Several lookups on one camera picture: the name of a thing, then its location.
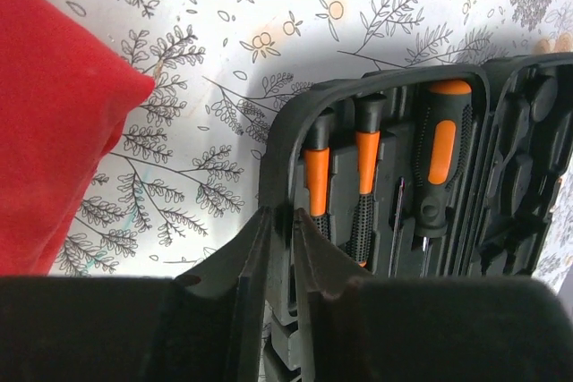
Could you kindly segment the small precision screwdriver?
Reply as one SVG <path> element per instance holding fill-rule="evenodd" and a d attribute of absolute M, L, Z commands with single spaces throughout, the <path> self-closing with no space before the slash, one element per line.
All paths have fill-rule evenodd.
<path fill-rule="evenodd" d="M 327 211 L 329 192 L 329 136 L 333 110 L 327 108 L 312 123 L 303 145 L 306 188 L 309 191 L 309 213 L 320 233 L 330 237 Z"/>

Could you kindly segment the black orange grip screwdriver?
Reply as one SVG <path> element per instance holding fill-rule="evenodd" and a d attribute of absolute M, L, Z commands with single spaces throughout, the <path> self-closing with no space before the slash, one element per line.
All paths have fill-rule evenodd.
<path fill-rule="evenodd" d="M 413 214 L 415 235 L 422 238 L 423 276 L 431 241 L 447 232 L 446 206 L 465 168 L 471 128 L 472 89 L 466 81 L 435 81 L 423 89 L 413 154 Z"/>

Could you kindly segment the thin screwdriver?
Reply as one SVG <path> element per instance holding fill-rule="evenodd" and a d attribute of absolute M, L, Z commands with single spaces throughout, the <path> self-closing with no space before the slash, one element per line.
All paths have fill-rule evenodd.
<path fill-rule="evenodd" d="M 359 197 L 346 253 L 360 267 L 370 256 L 373 226 L 373 187 L 381 135 L 382 110 L 386 98 L 371 94 L 355 99 L 355 145 L 359 174 Z"/>

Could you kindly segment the black plastic tool case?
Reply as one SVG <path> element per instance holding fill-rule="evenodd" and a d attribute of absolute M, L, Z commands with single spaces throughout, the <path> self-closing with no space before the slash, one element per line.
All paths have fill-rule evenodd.
<path fill-rule="evenodd" d="M 267 380 L 571 380 L 571 323 L 532 279 L 571 155 L 571 54 L 291 98 L 259 179 Z"/>

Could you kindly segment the red cloth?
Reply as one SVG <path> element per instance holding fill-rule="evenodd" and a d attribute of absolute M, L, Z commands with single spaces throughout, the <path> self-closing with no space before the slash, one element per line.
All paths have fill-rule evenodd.
<path fill-rule="evenodd" d="M 44 275 L 101 158 L 154 89 L 47 0 L 1 0 L 1 272 Z"/>

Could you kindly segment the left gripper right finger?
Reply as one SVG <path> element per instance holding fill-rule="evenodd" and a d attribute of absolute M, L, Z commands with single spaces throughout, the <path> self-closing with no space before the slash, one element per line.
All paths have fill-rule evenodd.
<path fill-rule="evenodd" d="M 529 277 L 380 280 L 303 210 L 293 245 L 305 381 L 569 381 L 572 324 Z"/>

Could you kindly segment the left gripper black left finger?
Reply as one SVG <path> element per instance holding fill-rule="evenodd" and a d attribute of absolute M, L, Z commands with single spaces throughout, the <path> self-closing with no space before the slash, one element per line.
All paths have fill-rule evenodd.
<path fill-rule="evenodd" d="M 254 381 L 272 212 L 181 275 L 5 277 L 4 381 Z"/>

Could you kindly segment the large orange handle screwdriver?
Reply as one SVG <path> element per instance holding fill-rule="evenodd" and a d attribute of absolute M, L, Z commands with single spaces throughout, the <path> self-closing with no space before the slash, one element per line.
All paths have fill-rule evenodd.
<path fill-rule="evenodd" d="M 400 235 L 402 228 L 402 214 L 404 207 L 405 190 L 406 190 L 406 179 L 403 176 L 401 176 L 399 178 L 399 184 L 398 184 L 398 195 L 396 200 L 393 235 L 390 249 L 389 278 L 394 277 L 396 275 L 398 268 L 398 254 L 400 248 Z"/>

